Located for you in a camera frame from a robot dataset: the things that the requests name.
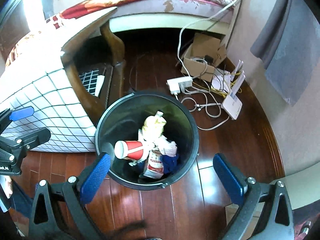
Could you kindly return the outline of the red paper cup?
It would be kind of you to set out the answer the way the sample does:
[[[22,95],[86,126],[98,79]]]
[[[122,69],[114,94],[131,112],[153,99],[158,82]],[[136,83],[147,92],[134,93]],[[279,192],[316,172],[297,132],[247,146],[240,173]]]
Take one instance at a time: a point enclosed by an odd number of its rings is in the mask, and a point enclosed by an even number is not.
[[[144,146],[140,141],[118,141],[114,146],[114,154],[118,159],[139,160],[144,153]]]

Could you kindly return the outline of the blue cloth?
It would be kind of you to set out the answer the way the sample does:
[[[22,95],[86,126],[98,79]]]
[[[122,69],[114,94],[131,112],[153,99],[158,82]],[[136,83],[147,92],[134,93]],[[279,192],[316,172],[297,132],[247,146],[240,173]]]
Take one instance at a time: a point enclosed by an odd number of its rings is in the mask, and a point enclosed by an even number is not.
[[[172,174],[177,171],[178,169],[178,155],[175,157],[169,157],[167,155],[162,155],[161,156],[161,161],[164,166],[164,174]]]

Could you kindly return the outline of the black trash bin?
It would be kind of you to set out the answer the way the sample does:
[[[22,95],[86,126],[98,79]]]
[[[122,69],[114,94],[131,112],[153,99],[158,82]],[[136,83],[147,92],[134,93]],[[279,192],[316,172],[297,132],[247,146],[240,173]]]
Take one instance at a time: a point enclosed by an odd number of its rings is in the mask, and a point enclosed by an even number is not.
[[[199,149],[196,122],[170,96],[136,92],[113,103],[95,132],[97,155],[108,153],[108,174],[125,187],[151,191],[180,180]]]

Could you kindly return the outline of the white black grid tablecloth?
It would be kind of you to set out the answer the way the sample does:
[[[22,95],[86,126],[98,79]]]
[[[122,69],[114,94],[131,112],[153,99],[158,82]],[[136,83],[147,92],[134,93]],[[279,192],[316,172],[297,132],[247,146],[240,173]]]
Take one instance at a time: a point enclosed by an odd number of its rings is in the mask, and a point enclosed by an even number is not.
[[[39,31],[21,39],[18,56],[1,75],[1,109],[31,106],[32,116],[12,122],[2,133],[17,139],[46,127],[50,140],[36,147],[42,152],[93,152],[96,128],[67,76],[64,56],[73,56],[86,39],[106,23],[116,8],[78,19],[51,18]]]

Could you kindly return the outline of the white red carton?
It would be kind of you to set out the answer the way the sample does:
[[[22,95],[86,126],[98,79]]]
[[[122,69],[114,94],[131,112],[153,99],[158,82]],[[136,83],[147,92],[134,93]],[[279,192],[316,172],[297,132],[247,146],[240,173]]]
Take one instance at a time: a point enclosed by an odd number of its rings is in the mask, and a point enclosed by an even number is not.
[[[164,166],[161,161],[161,152],[159,150],[151,150],[145,162],[143,176],[151,179],[161,179],[164,174]]]

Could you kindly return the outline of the white wifi router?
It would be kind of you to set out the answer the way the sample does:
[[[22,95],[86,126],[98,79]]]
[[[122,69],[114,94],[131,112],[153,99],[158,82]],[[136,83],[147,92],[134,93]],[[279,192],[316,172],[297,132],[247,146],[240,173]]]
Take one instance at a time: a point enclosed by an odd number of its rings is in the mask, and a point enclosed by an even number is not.
[[[230,87],[226,97],[224,98],[221,108],[229,115],[232,120],[236,120],[240,114],[242,108],[242,102],[236,96],[242,83],[245,80],[245,72],[242,70],[244,62],[239,60],[235,69],[230,75]]]

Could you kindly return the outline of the yellowish plastic bottle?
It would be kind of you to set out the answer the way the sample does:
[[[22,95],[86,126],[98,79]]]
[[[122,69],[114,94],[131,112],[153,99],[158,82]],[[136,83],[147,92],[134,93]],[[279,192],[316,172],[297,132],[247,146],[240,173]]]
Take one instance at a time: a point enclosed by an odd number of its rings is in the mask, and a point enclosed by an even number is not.
[[[154,116],[148,116],[142,127],[142,135],[146,141],[154,141],[162,136],[164,126],[167,121],[163,118],[163,113],[157,111]]]

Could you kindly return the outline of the white power strip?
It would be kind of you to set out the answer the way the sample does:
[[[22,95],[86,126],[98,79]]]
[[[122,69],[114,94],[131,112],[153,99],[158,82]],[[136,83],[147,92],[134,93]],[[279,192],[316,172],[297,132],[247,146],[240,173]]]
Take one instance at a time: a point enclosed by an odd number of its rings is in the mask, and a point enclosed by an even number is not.
[[[167,85],[172,95],[177,95],[185,88],[191,87],[192,83],[193,79],[190,76],[176,77],[167,80]]]

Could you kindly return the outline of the cardboard box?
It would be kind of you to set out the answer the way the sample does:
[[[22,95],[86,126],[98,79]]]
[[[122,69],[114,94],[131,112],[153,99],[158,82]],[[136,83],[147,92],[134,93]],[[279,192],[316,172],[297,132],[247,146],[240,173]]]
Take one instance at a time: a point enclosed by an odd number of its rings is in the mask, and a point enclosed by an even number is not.
[[[183,54],[181,72],[211,82],[215,70],[227,57],[226,46],[218,38],[196,33],[193,43]]]

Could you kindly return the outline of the grey curtain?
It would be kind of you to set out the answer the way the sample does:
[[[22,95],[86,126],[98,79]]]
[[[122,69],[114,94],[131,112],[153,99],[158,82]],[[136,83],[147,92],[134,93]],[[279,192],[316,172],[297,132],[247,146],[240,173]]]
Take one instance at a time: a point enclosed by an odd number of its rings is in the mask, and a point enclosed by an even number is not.
[[[319,22],[304,0],[276,0],[250,51],[262,60],[266,79],[294,106],[319,62]]]

